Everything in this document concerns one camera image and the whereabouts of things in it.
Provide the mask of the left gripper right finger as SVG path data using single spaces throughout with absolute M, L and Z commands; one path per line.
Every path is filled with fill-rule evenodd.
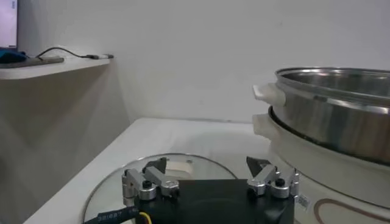
M 282 171 L 266 159 L 250 156 L 246 157 L 246 164 L 252 175 L 246 181 L 247 200 L 250 204 L 255 204 L 266 194 L 272 200 L 289 200 L 292 204 L 296 202 L 300 178 L 296 168 Z

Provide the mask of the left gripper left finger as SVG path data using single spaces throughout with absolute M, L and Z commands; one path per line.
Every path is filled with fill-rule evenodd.
M 180 185 L 178 180 L 165 175 L 167 162 L 167 158 L 162 157 L 148 162 L 140 172 L 126 169 L 121 176 L 123 204 L 131 206 L 136 198 L 152 201 L 158 193 L 176 200 L 180 195 Z

